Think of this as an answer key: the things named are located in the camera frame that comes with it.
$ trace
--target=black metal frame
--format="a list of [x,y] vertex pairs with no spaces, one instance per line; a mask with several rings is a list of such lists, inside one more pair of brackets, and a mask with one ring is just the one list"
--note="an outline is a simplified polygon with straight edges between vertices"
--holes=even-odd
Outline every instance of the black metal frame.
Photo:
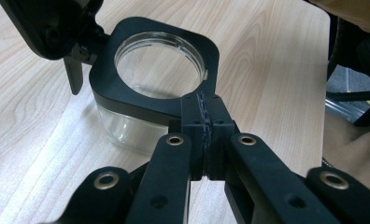
[[[91,83],[100,104],[169,125],[169,134],[159,140],[148,164],[130,174],[114,167],[91,173],[56,223],[186,223],[191,181],[203,175],[225,181],[239,223],[370,223],[370,190],[354,178],[333,168],[315,168],[303,179],[261,138],[237,129],[214,94],[218,50],[207,38],[140,18],[122,21],[109,38],[94,20],[102,0],[56,0],[50,7],[38,0],[0,3],[35,53],[64,58],[74,94],[82,85],[81,63],[94,64]],[[122,98],[101,94],[104,81],[111,79],[99,73],[113,74],[112,63],[105,62],[113,61],[118,39],[129,36],[123,29],[186,38],[201,51],[210,80],[175,99],[168,112],[170,105],[149,107],[157,101],[133,92],[123,91]]]
[[[187,223],[190,184],[200,174],[225,181],[238,223],[370,223],[370,190],[350,175],[328,167],[307,178],[294,174],[261,138],[239,132],[217,95],[185,95],[182,105],[181,124],[171,122],[149,163],[130,174],[113,167],[93,172],[56,223]],[[98,176],[107,172],[120,181],[111,177],[103,181],[114,183],[109,189],[98,189]],[[105,203],[95,202],[99,195]],[[99,214],[89,212],[93,207]]]

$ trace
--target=wooden table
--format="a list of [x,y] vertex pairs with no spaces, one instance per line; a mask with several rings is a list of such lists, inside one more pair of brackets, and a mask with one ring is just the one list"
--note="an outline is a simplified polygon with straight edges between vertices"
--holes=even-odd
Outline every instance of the wooden table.
[[[320,165],[325,13],[300,0],[106,1],[97,21],[110,34],[131,16],[214,41],[217,94],[240,129],[300,175]],[[0,7],[0,223],[53,221],[90,172],[148,159],[108,141],[89,83],[73,96],[63,62],[36,56]],[[235,222],[221,182],[192,183],[190,210],[191,223]]]

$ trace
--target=hole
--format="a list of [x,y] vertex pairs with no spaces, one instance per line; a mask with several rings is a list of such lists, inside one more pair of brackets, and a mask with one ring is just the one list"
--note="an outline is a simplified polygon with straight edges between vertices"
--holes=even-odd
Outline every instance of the hole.
[[45,40],[45,44],[49,48],[57,48],[57,46],[60,44],[60,32],[57,30],[57,28],[53,26],[45,26],[40,32]]
[[289,194],[286,197],[287,203],[290,204],[290,206],[294,208],[305,208],[306,207],[306,202],[303,200],[301,197],[294,195],[294,194]]
[[328,171],[321,172],[320,179],[324,184],[334,189],[348,189],[349,188],[349,182],[346,179],[332,172],[328,172]]
[[106,185],[106,184],[111,183],[113,180],[114,179],[113,179],[113,177],[111,175],[103,176],[100,179],[100,184]]
[[161,209],[168,204],[168,200],[164,195],[155,195],[150,199],[150,205],[156,209]]
[[164,32],[127,38],[115,54],[115,64],[128,87],[155,99],[181,97],[206,78],[197,49],[185,39]]
[[111,189],[119,182],[119,176],[111,171],[103,172],[94,180],[94,187],[97,189]]
[[252,137],[249,137],[249,136],[240,136],[238,138],[238,141],[243,144],[243,145],[247,145],[247,146],[252,146],[252,145],[255,145],[255,143],[257,142],[254,138]]
[[334,183],[334,184],[342,184],[342,181],[337,178],[336,176],[328,175],[327,180]]
[[179,136],[170,136],[165,142],[170,146],[179,146],[184,142],[184,139]]

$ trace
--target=black mounting arm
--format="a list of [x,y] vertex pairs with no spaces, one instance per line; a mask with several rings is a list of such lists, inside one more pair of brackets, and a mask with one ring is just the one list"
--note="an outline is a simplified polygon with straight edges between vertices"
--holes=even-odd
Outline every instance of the black mounting arm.
[[0,0],[30,49],[42,58],[64,58],[73,94],[83,83],[82,63],[93,64],[109,36],[95,22],[103,0]]
[[303,179],[228,115],[217,95],[183,96],[181,124],[171,123],[149,164],[93,172],[57,223],[187,223],[190,184],[201,174],[225,181],[238,223],[370,223],[370,190],[360,182],[323,167]]

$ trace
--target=transparent cylinder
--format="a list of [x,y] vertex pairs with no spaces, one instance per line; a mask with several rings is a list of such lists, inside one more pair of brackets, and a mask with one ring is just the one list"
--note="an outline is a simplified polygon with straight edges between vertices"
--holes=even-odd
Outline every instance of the transparent cylinder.
[[[115,55],[118,75],[134,91],[156,99],[173,99],[194,91],[206,79],[202,57],[186,40],[162,32],[126,39]],[[135,119],[98,105],[111,142],[151,154],[166,126]]]

